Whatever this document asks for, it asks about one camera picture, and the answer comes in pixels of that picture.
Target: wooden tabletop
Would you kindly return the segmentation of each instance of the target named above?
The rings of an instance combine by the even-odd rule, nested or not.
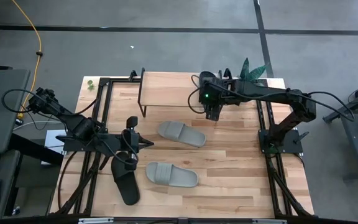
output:
[[[169,96],[169,104],[186,105],[176,88],[163,88],[165,84],[185,83],[185,88],[194,88],[191,80],[169,73],[158,73],[161,88],[154,94]],[[85,108],[96,98],[97,89],[88,90],[86,84],[92,80],[98,86],[100,77],[84,77],[76,111]],[[281,78],[267,79],[268,85],[284,88]],[[260,153],[257,131],[259,128],[256,102],[240,106],[224,106],[218,122],[206,120],[204,114],[196,114],[187,107],[153,106],[143,118],[137,104],[139,84],[117,83],[113,86],[108,128],[110,133],[120,133],[126,127],[129,116],[138,116],[136,131],[155,143],[139,153],[136,170],[140,201],[127,206],[122,201],[114,183],[110,163],[99,171],[93,201],[92,216],[109,217],[209,217],[209,218],[272,218],[272,199],[264,156]],[[276,122],[290,113],[287,105],[273,103]],[[84,113],[91,116],[92,108]],[[206,144],[201,148],[169,141],[157,134],[163,121],[182,121],[206,135]],[[62,202],[75,190],[80,178],[84,153],[78,153],[70,162],[63,178]],[[199,176],[198,186],[193,188],[156,185],[145,175],[149,162],[159,161],[191,169]],[[305,171],[299,159],[283,154],[287,184],[304,208],[313,213]],[[281,191],[278,191],[280,208],[284,212]],[[53,198],[51,212],[57,210],[57,192]]]

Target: concrete floor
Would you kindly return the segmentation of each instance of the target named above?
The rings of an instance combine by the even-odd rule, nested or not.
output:
[[[252,0],[17,2],[35,24],[43,26],[258,28]],[[266,29],[358,30],[358,0],[259,2]],[[0,24],[27,22],[13,3],[0,0]],[[85,75],[128,75],[141,67],[168,72],[229,67],[238,73],[245,57],[251,66],[264,63],[259,34],[44,31],[40,35],[45,55],[37,86],[54,89],[69,110],[75,109]],[[330,91],[342,100],[358,88],[358,35],[267,35],[266,39],[274,77],[284,78],[288,87]],[[0,31],[0,65],[33,70],[37,49],[34,32]],[[339,107],[332,98],[315,98]],[[328,125],[321,120],[328,113],[318,107],[318,119],[298,127],[310,132],[303,148],[315,214],[358,221],[358,181],[342,181],[342,176],[358,170],[358,164],[340,121]],[[31,139],[45,137],[31,126],[18,133]]]

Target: black cable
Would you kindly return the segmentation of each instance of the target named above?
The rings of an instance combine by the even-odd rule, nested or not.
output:
[[[336,95],[334,95],[334,94],[332,94],[332,93],[328,93],[328,92],[326,92],[326,91],[313,91],[313,92],[309,93],[309,95],[317,94],[317,93],[319,93],[319,94],[326,94],[326,95],[329,95],[329,96],[332,96],[333,98],[335,98],[335,100],[337,100],[340,104],[342,104],[343,107],[346,108],[346,110],[347,110],[347,111],[349,112],[349,114],[352,116],[352,119],[348,118],[346,114],[344,114],[344,113],[338,111],[337,109],[335,109],[335,108],[333,108],[333,107],[331,107],[331,106],[329,106],[329,105],[326,105],[326,104],[324,104],[324,103],[322,103],[322,102],[316,101],[316,100],[314,100],[314,99],[312,99],[312,98],[310,98],[310,97],[307,97],[307,96],[306,96],[306,98],[309,99],[309,100],[311,100],[311,101],[314,101],[314,102],[317,103],[317,104],[320,104],[321,106],[325,106],[325,107],[327,107],[327,108],[329,108],[329,109],[331,109],[331,110],[337,112],[338,114],[340,114],[341,116],[345,117],[345,118],[346,118],[347,120],[349,120],[349,121],[352,121],[352,122],[354,121],[355,117],[354,117],[353,111],[352,111],[350,108],[348,108],[348,107],[346,106],[346,104],[345,104],[341,99],[339,99]]]
[[[50,121],[52,119],[53,115],[50,115],[47,122],[45,122],[44,126],[41,128],[41,130],[44,130],[44,128],[48,125],[48,121]]]
[[[177,221],[177,220],[156,220],[156,221],[148,222],[148,223],[146,223],[146,224],[156,224],[156,223],[172,223],[172,224],[177,224],[178,221]]]
[[[302,162],[303,168],[305,168],[305,162],[303,162],[302,157],[299,156],[299,154],[297,154],[297,153],[294,153],[294,155],[299,158],[299,160]]]
[[[11,112],[14,112],[14,113],[29,113],[29,112],[32,111],[32,110],[16,111],[16,110],[10,109],[10,107],[8,107],[8,106],[6,105],[6,103],[5,103],[5,96],[6,96],[8,93],[13,92],[13,91],[23,91],[23,92],[25,92],[25,93],[29,93],[29,94],[31,94],[32,96],[34,96],[34,97],[36,97],[36,98],[42,100],[44,103],[49,104],[46,100],[42,99],[39,95],[36,95],[35,93],[33,93],[33,92],[29,91],[29,90],[10,89],[10,90],[8,90],[8,91],[6,91],[6,92],[4,92],[4,93],[2,94],[1,102],[2,102],[2,105],[3,105],[7,110],[9,110],[9,111],[11,111]]]
[[[342,113],[342,112],[338,111],[337,109],[333,108],[332,106],[329,106],[329,105],[327,105],[327,104],[325,104],[325,103],[322,103],[322,102],[320,102],[320,101],[317,101],[317,100],[315,100],[315,99],[312,99],[312,98],[310,98],[310,97],[308,97],[308,96],[301,95],[301,94],[289,93],[289,92],[288,92],[288,93],[269,93],[269,94],[266,94],[266,95],[263,95],[263,96],[253,97],[253,96],[245,96],[245,95],[236,93],[235,91],[228,90],[228,89],[226,89],[226,88],[223,88],[223,87],[221,87],[221,86],[219,86],[219,85],[215,85],[215,84],[213,84],[213,83],[209,83],[209,85],[215,86],[215,87],[220,88],[220,89],[222,89],[222,90],[224,90],[224,91],[227,91],[227,92],[229,92],[229,93],[232,93],[232,94],[234,94],[234,95],[236,95],[236,96],[240,96],[240,97],[243,97],[243,98],[246,98],[246,99],[250,99],[250,100],[264,100],[264,98],[265,98],[265,97],[268,97],[268,96],[287,95],[287,94],[290,94],[290,95],[293,95],[293,96],[299,96],[299,97],[302,97],[302,98],[304,98],[304,99],[313,101],[313,102],[315,102],[315,103],[317,103],[317,104],[319,104],[319,105],[321,105],[321,106],[325,106],[325,107],[327,107],[328,109],[331,109],[331,110],[335,111],[336,113],[338,113],[339,115],[343,116],[345,119],[347,119],[347,120],[349,120],[349,121],[352,121],[352,122],[354,121],[354,114],[353,114],[352,110],[350,110],[337,96],[335,96],[335,95],[332,94],[332,93],[328,93],[328,92],[315,91],[315,92],[312,92],[312,94],[313,94],[313,93],[326,93],[326,94],[329,94],[330,96],[334,97],[336,100],[338,100],[338,102],[340,102],[340,104],[342,104],[342,105],[346,108],[346,110],[348,110],[349,114],[352,116],[352,119],[350,119],[350,118],[349,118],[348,116],[346,116],[344,113]]]
[[[86,110],[88,110],[92,105],[94,105],[97,100],[98,100],[98,99],[94,99],[94,101],[92,101],[92,103],[91,103],[90,105],[88,105],[86,108],[84,108],[84,109],[81,110],[80,112],[73,113],[73,114],[64,114],[64,115],[67,115],[67,116],[75,116],[75,115],[82,114],[82,113],[84,113]]]
[[[191,81],[193,82],[193,84],[198,88],[198,85],[196,84],[196,82],[194,82],[194,79],[193,79],[193,77],[197,77],[198,79],[200,79],[200,77],[199,76],[197,76],[197,75],[191,75]]]
[[[29,113],[29,115],[30,115],[30,118],[31,118],[31,120],[32,120],[32,123],[34,124],[34,127],[35,127],[38,131],[42,131],[42,129],[39,129],[39,128],[37,127],[37,125],[36,125],[36,123],[35,123],[35,121],[34,121],[34,118],[31,116],[30,113]]]
[[[125,139],[124,136],[124,130],[121,131],[121,137],[124,140],[125,144],[127,145],[127,147],[132,151],[133,154],[135,154],[136,157],[136,163],[139,160],[139,157],[137,156],[137,153],[135,152],[135,150],[132,148],[132,146],[127,142],[127,140]]]
[[[51,117],[48,117],[47,115],[45,115],[45,114],[42,114],[42,113],[37,113],[39,116],[43,116],[43,117],[45,117],[45,118],[50,118],[50,119],[52,119],[52,120],[55,120],[55,121],[60,121],[59,119],[57,119],[57,118],[52,118],[52,116]]]
[[[202,89],[202,87],[198,87],[195,91],[192,91],[189,95],[189,97],[187,98],[187,104],[189,105],[189,108],[194,112],[194,113],[198,113],[198,114],[203,114],[205,113],[205,110],[203,112],[201,111],[196,111],[193,109],[193,107],[190,105],[190,98],[193,94],[195,94],[198,90]]]
[[[122,162],[123,164],[129,165],[129,166],[134,166],[138,163],[139,157],[138,157],[137,153],[135,152],[135,150],[129,145],[129,143],[125,139],[124,131],[121,132],[121,136],[122,136],[125,144],[132,151],[132,153],[135,154],[135,156],[136,156],[136,161],[134,163],[130,163],[130,162],[126,162],[126,161],[122,160],[120,157],[117,156],[117,154],[110,148],[110,146],[105,141],[103,141],[101,138],[99,138],[99,136],[96,133],[95,133],[95,136],[99,139],[99,141],[101,141],[104,144],[104,146],[106,146],[107,149],[109,149],[109,151],[112,153],[112,156],[115,157],[118,161]]]
[[[59,209],[62,209],[62,200],[61,200],[61,196],[60,196],[60,189],[62,187],[63,176],[65,175],[68,164],[73,159],[73,157],[76,153],[77,152],[73,152],[73,154],[67,159],[67,162],[66,162],[65,166],[63,167],[62,174],[60,175],[59,184],[57,185],[57,206],[59,207]]]

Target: desk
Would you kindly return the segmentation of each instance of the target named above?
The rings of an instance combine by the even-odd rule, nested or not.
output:
[[[1,103],[2,94],[10,89],[25,89],[30,72],[27,70],[0,70],[0,179],[1,202],[0,218],[11,215],[17,194],[16,175],[23,155],[45,158],[54,164],[60,164],[62,155],[39,146],[23,137],[12,133],[16,114],[5,109]],[[19,110],[23,92],[15,91],[5,97],[8,107]]]
[[[96,98],[97,90],[88,90],[87,82],[92,80],[97,86],[99,78],[84,77],[76,111],[85,108]],[[172,76],[169,82],[176,83],[175,76]],[[279,78],[268,79],[267,82],[272,87],[285,87],[284,81]],[[171,90],[165,88],[164,92],[161,89],[159,94],[172,96],[173,100],[179,98],[179,96],[175,98]],[[243,103],[240,106],[225,106],[218,122],[208,121],[204,118],[204,114],[195,114],[187,107],[172,106],[150,107],[147,110],[147,116],[143,118],[137,104],[138,92],[139,84],[114,84],[108,129],[110,133],[120,133],[125,128],[126,119],[129,116],[138,116],[139,125],[136,131],[155,143],[154,146],[143,149],[139,153],[136,179],[140,190],[140,201],[133,206],[124,204],[111,174],[110,159],[98,175],[92,216],[273,217],[265,157],[259,150],[257,138],[257,131],[260,128],[255,101]],[[287,105],[272,103],[272,106],[276,123],[290,112]],[[91,116],[91,112],[92,109],[84,115]],[[205,146],[196,148],[159,136],[157,128],[161,122],[167,120],[182,121],[205,133],[207,139]],[[62,183],[62,202],[70,197],[78,184],[83,156],[83,153],[78,153],[68,166]],[[179,188],[151,183],[145,175],[145,167],[152,161],[169,162],[194,170],[199,175],[198,186]],[[293,155],[283,154],[283,164],[289,189],[302,206],[308,212],[313,213],[302,163]],[[284,211],[280,191],[278,195],[280,208]],[[85,203],[86,197],[84,196],[82,209]],[[57,192],[55,192],[50,212],[56,210]]]

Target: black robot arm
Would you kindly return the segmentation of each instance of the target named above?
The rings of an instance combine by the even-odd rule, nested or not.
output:
[[[127,151],[131,156],[140,149],[154,145],[135,132],[136,116],[128,118],[126,129],[121,134],[109,134],[100,122],[80,113],[72,113],[60,105],[53,90],[38,88],[36,95],[29,100],[27,109],[33,113],[55,116],[66,126],[67,135],[57,136],[57,139],[65,143],[65,151],[99,151],[106,157],[114,156],[117,151]],[[131,159],[128,163],[133,166],[126,167],[127,169],[136,169],[136,161]]]
[[[310,95],[300,90],[258,86],[240,79],[221,79],[211,72],[200,74],[199,102],[204,106],[206,119],[217,121],[223,105],[240,105],[250,100],[290,105],[292,113],[280,124],[274,124],[269,129],[267,139],[275,146],[282,145],[286,133],[300,122],[309,122],[316,118],[316,103],[309,99]]]

